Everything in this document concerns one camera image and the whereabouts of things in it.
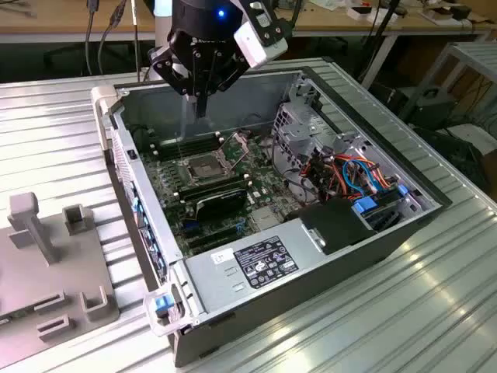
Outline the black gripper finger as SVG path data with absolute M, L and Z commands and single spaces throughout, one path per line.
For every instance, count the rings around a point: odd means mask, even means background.
M 194 77 L 172 53 L 169 47 L 149 50 L 151 69 L 167 82 L 179 95 L 193 105 L 195 117 L 203 116 L 203 93 L 194 87 Z
M 217 91 L 228 90 L 249 68 L 240 54 L 215 53 L 208 70 L 205 88 L 201 94 L 201 116 L 205 117 L 208 99 Z

